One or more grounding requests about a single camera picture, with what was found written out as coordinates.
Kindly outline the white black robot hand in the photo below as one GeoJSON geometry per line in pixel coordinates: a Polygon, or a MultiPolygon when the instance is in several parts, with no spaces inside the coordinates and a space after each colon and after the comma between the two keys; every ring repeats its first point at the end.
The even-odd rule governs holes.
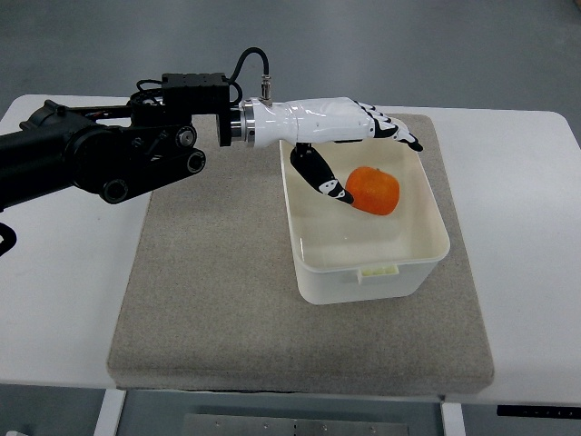
{"type": "Polygon", "coordinates": [[[327,162],[314,148],[324,143],[356,143],[369,138],[392,139],[410,149],[423,150],[418,138],[399,119],[376,106],[348,97],[320,98],[273,103],[257,98],[231,109],[234,141],[263,148],[279,141],[293,146],[290,163],[317,192],[347,204],[354,198],[335,177],[327,162]]]}

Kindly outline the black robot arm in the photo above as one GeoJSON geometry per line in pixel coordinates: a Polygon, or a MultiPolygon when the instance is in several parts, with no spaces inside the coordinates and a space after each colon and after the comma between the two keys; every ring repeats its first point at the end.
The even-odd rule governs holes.
{"type": "Polygon", "coordinates": [[[121,203],[199,173],[196,114],[218,121],[231,144],[230,81],[217,74],[164,74],[125,105],[68,107],[47,100],[1,138],[1,206],[70,186],[121,203]]]}

